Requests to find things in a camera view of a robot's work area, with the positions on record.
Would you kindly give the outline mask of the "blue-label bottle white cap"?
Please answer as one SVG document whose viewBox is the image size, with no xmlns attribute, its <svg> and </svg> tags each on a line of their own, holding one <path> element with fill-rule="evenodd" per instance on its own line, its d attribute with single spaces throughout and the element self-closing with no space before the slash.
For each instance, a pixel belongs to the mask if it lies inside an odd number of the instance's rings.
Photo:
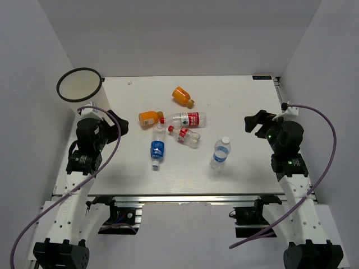
<svg viewBox="0 0 359 269">
<path fill-rule="evenodd" d="M 225 161 L 231 152 L 230 139 L 227 136 L 219 139 L 214 146 L 214 153 L 212 155 L 210 166 L 212 169 L 219 171 L 225 166 Z"/>
</svg>

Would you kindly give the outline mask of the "large clear red-label bottle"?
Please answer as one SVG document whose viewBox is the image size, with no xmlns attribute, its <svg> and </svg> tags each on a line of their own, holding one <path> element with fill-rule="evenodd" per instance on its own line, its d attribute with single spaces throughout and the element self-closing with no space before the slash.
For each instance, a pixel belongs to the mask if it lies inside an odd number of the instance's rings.
<svg viewBox="0 0 359 269">
<path fill-rule="evenodd" d="M 206 126 L 206 113 L 204 112 L 185 112 L 168 115 L 160 118 L 159 122 L 167 127 L 190 127 L 202 128 Z"/>
</svg>

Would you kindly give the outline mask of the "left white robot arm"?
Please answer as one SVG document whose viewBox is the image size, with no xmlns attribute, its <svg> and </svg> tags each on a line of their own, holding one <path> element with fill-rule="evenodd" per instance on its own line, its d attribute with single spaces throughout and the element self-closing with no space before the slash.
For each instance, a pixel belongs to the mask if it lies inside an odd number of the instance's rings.
<svg viewBox="0 0 359 269">
<path fill-rule="evenodd" d="M 99 116 L 100 108 L 80 108 L 76 140 L 71 144 L 66 166 L 63 196 L 45 210 L 56 208 L 57 214 L 43 242 L 36 242 L 33 255 L 41 268 L 87 268 L 89 246 L 104 223 L 118 219 L 118 209 L 106 202 L 91 203 L 88 195 L 95 178 L 109 163 L 102 159 L 104 147 L 118 146 L 128 132 L 128 121 L 112 110 L 105 114 L 110 125 Z"/>
</svg>

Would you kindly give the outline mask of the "small clear red-label bottle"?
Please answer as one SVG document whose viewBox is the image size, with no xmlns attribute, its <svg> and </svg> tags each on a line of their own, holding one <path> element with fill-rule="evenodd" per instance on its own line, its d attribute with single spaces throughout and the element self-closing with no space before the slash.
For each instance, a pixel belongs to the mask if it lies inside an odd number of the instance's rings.
<svg viewBox="0 0 359 269">
<path fill-rule="evenodd" d="M 179 143 L 189 146 L 191 148 L 197 148 L 199 140 L 201 138 L 200 134 L 186 127 L 174 127 L 169 126 L 168 132 L 173 136 Z"/>
</svg>

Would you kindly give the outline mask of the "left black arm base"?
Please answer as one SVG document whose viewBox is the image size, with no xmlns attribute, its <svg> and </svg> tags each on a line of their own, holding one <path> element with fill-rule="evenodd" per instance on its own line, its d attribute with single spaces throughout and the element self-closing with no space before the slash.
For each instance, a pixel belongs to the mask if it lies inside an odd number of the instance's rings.
<svg viewBox="0 0 359 269">
<path fill-rule="evenodd" d="M 142 208 L 138 205 L 125 205 L 112 196 L 97 196 L 87 201 L 87 211 L 97 203 L 105 204 L 109 218 L 104 222 L 98 234 L 135 235 L 141 223 Z"/>
</svg>

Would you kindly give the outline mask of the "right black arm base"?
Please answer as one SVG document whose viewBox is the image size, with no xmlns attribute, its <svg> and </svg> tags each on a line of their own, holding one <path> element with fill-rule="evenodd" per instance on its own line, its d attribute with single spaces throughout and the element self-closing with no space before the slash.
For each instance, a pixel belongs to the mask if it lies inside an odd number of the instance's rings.
<svg viewBox="0 0 359 269">
<path fill-rule="evenodd" d="M 265 229 L 269 223 L 263 218 L 264 205 L 282 204 L 280 198 L 273 194 L 260 195 L 253 206 L 234 207 L 228 214 L 235 220 L 236 238 L 248 238 L 260 230 Z"/>
</svg>

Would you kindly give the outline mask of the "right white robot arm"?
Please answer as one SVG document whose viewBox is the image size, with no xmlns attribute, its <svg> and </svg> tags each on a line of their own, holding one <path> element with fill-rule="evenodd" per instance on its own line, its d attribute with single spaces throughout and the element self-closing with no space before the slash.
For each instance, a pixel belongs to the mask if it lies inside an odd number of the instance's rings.
<svg viewBox="0 0 359 269">
<path fill-rule="evenodd" d="M 344 253 L 327 236 L 311 198 L 310 178 L 300 154 L 303 140 L 302 126 L 283 115 L 260 110 L 245 117 L 245 131 L 266 139 L 273 150 L 271 167 L 286 195 L 289 210 L 279 202 L 269 201 L 253 209 L 254 219 L 269 223 L 276 236 L 284 241 L 285 268 L 338 268 Z"/>
</svg>

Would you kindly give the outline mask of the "orange juice bottle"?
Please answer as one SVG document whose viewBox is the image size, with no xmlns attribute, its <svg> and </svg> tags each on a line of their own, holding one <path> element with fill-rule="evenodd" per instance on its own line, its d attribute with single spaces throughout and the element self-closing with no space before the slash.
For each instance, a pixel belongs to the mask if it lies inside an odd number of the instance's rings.
<svg viewBox="0 0 359 269">
<path fill-rule="evenodd" d="M 192 108 L 194 106 L 194 101 L 191 99 L 189 93 L 187 93 L 183 88 L 181 87 L 177 87 L 173 93 L 172 93 L 172 97 L 174 98 L 174 100 L 176 102 L 178 102 L 179 104 L 188 107 L 188 108 Z"/>
<path fill-rule="evenodd" d="M 163 118 L 163 112 L 159 111 L 159 112 L 155 112 L 155 111 L 148 111 L 148 112 L 143 112 L 139 114 L 139 123 L 140 126 L 145 127 L 145 126 L 150 126 L 153 124 L 158 123 L 158 121 Z"/>
</svg>

